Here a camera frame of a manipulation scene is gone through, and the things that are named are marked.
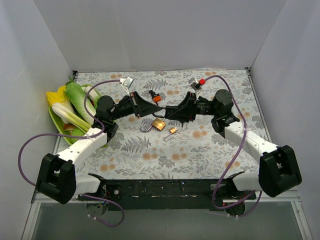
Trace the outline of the black Kaijing padlock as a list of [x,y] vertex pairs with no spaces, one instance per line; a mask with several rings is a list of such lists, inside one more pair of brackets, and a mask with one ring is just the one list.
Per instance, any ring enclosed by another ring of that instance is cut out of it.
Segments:
[[178,106],[166,106],[165,108],[163,108],[164,110],[164,114],[163,115],[159,115],[159,114],[155,114],[153,113],[152,115],[156,118],[163,118],[163,119],[171,119],[171,116],[179,109]]

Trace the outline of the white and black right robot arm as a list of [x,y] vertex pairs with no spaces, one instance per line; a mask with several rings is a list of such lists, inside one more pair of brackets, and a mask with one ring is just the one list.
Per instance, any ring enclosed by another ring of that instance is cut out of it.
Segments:
[[230,176],[226,186],[227,195],[237,199],[245,191],[263,191],[276,197],[302,183],[302,176],[294,150],[278,146],[249,131],[245,122],[232,112],[232,94],[225,89],[216,92],[213,100],[207,100],[187,92],[176,106],[166,106],[165,118],[182,124],[192,122],[197,115],[212,116],[214,131],[233,142],[253,157],[259,164],[257,172],[241,172]]

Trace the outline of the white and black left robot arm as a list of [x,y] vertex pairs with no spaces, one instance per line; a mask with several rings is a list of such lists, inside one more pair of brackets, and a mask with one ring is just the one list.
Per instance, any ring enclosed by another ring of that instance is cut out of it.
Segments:
[[103,178],[95,174],[77,175],[77,168],[114,137],[118,130],[115,120],[132,114],[144,117],[161,109],[141,98],[136,91],[123,97],[119,103],[108,95],[100,97],[96,120],[84,137],[56,155],[48,153],[43,157],[36,190],[61,204],[81,194],[90,194],[95,200],[103,199],[107,193],[101,183]]

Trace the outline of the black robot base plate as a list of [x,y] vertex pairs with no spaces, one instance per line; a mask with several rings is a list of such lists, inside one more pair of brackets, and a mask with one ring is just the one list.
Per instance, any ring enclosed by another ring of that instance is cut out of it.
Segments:
[[93,197],[118,203],[124,210],[209,209],[217,179],[103,180]]

